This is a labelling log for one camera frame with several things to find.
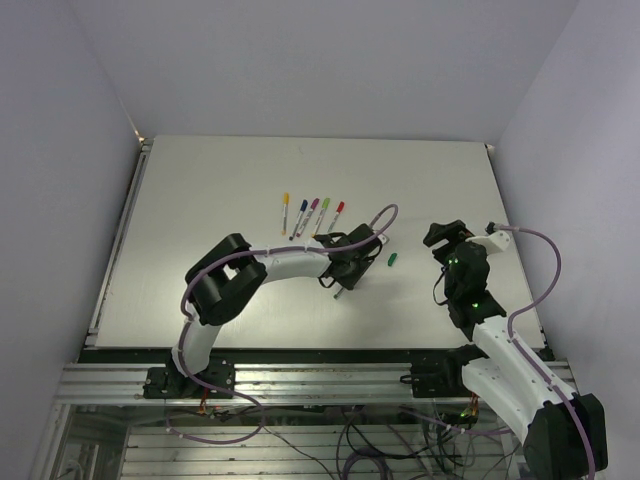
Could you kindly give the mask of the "purple whiteboard marker pen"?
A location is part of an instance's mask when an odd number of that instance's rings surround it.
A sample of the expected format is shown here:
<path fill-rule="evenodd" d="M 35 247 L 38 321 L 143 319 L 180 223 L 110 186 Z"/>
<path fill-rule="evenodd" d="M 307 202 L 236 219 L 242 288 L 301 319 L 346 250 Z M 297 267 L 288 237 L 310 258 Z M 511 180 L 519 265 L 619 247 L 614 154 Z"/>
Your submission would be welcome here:
<path fill-rule="evenodd" d="M 302 220 L 302 223 L 300 224 L 300 227 L 296 231 L 296 237 L 300 237 L 304 233 L 304 231 L 305 231 L 305 229 L 306 229 L 306 227 L 307 227 L 307 225 L 308 225 L 308 223 L 309 223 L 314 211 L 316 210 L 316 207 L 317 207 L 319 201 L 320 201 L 319 198 L 315 198 L 311 202 L 310 206 L 308 207 L 308 209 L 306 211 L 305 216 L 303 217 L 303 220 Z"/>

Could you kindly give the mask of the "aluminium frame rail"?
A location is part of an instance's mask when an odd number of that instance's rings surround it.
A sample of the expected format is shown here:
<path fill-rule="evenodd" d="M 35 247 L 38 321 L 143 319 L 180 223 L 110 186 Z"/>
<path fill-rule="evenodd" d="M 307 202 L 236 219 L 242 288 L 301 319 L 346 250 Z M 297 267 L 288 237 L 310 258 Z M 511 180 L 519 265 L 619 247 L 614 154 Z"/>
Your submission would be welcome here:
<path fill-rule="evenodd" d="M 70 364 L 63 370 L 54 395 L 58 405 L 196 406 L 191 399 L 143 397 L 149 364 Z M 416 398 L 411 386 L 400 382 L 408 363 L 396 364 L 238 364 L 234 389 L 267 405 L 339 405 L 464 402 L 466 391 Z"/>

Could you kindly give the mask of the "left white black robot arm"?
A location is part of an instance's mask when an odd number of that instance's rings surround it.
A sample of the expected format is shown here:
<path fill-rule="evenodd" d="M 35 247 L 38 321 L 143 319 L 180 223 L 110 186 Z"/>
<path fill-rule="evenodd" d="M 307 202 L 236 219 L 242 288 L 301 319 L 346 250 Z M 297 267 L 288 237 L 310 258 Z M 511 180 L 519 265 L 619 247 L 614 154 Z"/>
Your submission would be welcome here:
<path fill-rule="evenodd" d="M 268 283 L 317 279 L 352 290 L 379 255 L 384 236 L 363 223 L 351 233 L 321 234 L 298 245 L 254 249 L 239 233 L 230 234 L 186 274 L 180 302 L 185 326 L 172 348 L 168 384 L 182 397 L 203 387 L 203 371 L 217 336 Z"/>

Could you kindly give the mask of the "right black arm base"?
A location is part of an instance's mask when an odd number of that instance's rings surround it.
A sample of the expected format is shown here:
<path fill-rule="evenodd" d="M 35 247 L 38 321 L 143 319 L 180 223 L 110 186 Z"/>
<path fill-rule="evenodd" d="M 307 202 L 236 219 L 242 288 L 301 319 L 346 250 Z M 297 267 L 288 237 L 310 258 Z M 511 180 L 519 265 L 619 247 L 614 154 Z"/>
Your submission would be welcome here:
<path fill-rule="evenodd" d="M 462 380 L 462 368 L 471 361 L 488 356 L 474 344 L 435 351 L 411 364 L 399 382 L 409 385 L 414 398 L 470 397 Z"/>

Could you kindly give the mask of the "orange whiteboard marker pen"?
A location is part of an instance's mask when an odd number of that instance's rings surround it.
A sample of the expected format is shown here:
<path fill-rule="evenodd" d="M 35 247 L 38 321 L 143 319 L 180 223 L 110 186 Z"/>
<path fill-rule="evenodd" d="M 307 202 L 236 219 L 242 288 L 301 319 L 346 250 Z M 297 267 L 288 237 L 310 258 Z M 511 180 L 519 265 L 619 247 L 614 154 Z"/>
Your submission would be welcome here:
<path fill-rule="evenodd" d="M 288 223 L 288 210 L 290 203 L 290 195 L 288 192 L 283 194 L 283 205 L 282 205 L 282 221 L 281 221 L 281 235 L 286 236 L 287 234 L 287 223 Z"/>

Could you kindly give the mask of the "red whiteboard marker pen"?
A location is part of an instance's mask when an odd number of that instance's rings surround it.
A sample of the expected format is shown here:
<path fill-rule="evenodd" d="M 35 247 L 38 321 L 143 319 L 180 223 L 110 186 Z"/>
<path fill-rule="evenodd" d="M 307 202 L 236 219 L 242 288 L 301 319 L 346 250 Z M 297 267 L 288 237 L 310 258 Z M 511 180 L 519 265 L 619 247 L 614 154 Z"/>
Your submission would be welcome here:
<path fill-rule="evenodd" d="M 327 233 L 331 233 L 334 230 L 334 227 L 335 227 L 335 225 L 336 225 L 336 223 L 337 223 L 337 221 L 338 221 L 338 219 L 339 219 L 339 217 L 340 217 L 340 215 L 341 215 L 341 213 L 342 213 L 342 211 L 344 209 L 344 206 L 345 206 L 345 202 L 344 201 L 340 201 L 338 206 L 337 206 L 337 208 L 336 208 L 336 210 L 335 210 L 335 213 L 334 213 L 334 216 L 333 216 L 333 218 L 331 220 L 331 223 L 329 224 L 329 227 L 327 229 Z"/>

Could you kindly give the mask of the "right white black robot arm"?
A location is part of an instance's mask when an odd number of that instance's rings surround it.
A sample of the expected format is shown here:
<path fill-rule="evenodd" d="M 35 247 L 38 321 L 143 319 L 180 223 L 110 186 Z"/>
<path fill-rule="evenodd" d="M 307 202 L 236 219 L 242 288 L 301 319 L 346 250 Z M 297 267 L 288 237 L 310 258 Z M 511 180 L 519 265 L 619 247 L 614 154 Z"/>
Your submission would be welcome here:
<path fill-rule="evenodd" d="M 484 400 L 519 440 L 535 478 L 593 479 L 608 465 L 603 405 L 561 380 L 516 331 L 520 313 L 506 312 L 488 290 L 488 258 L 506 251 L 516 231 L 489 223 L 477 236 L 455 220 L 431 224 L 423 239 L 441 266 L 440 303 L 469 341 L 452 351 L 441 384 Z"/>

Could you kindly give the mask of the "yellow whiteboard marker pen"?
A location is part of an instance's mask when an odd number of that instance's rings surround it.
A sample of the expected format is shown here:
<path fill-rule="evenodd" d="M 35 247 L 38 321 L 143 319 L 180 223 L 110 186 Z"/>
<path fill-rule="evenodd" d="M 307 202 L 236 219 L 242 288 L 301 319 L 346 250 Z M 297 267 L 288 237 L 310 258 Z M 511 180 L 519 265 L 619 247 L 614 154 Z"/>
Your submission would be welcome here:
<path fill-rule="evenodd" d="M 320 212 L 319 212 L 318 217 L 316 219 L 316 222 L 314 224 L 314 229 L 313 229 L 313 231 L 311 233 L 311 237 L 312 238 L 315 237 L 317 235 L 317 233 L 319 232 L 320 226 L 321 226 L 322 221 L 323 221 L 323 219 L 325 217 L 325 214 L 326 214 L 326 211 L 327 211 L 327 209 L 329 207 L 330 201 L 331 201 L 330 197 L 326 197 L 322 202 Z"/>

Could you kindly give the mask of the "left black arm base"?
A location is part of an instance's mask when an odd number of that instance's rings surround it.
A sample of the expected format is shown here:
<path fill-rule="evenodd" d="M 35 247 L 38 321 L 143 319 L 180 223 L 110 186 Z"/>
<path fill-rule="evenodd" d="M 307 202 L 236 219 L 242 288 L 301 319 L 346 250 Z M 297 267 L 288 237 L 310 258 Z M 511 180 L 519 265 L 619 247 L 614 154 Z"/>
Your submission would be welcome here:
<path fill-rule="evenodd" d="M 200 380 L 218 387 L 232 389 L 235 385 L 235 369 L 226 359 L 211 356 L 208 366 L 196 374 Z M 205 387 L 184 376 L 169 354 L 165 365 L 147 371 L 143 385 L 145 399 L 196 399 L 205 395 Z"/>

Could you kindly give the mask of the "blue whiteboard marker pen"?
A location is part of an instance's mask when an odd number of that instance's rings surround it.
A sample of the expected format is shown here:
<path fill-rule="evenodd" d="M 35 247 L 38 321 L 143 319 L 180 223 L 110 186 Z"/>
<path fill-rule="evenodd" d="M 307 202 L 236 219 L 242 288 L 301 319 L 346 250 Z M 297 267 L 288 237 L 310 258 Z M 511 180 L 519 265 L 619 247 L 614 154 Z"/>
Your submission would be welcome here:
<path fill-rule="evenodd" d="M 299 209 L 299 211 L 298 211 L 298 214 L 297 214 L 297 217 L 296 217 L 296 221 L 295 221 L 294 227 L 293 227 L 293 229 L 292 229 L 292 231 L 291 231 L 291 234 L 289 235 L 289 240 L 290 240 L 290 241 L 293 241 L 293 240 L 294 240 L 294 238 L 296 237 L 296 234 L 297 234 L 297 232 L 298 232 L 298 230 L 299 230 L 299 228 L 300 228 L 300 225 L 301 225 L 302 220 L 303 220 L 303 218 L 304 218 L 304 215 L 305 215 L 305 212 L 306 212 L 306 210 L 307 210 L 307 207 L 308 207 L 308 200 L 307 200 L 307 199 L 304 199 L 304 200 L 302 201 L 301 206 L 300 206 L 300 209 Z"/>

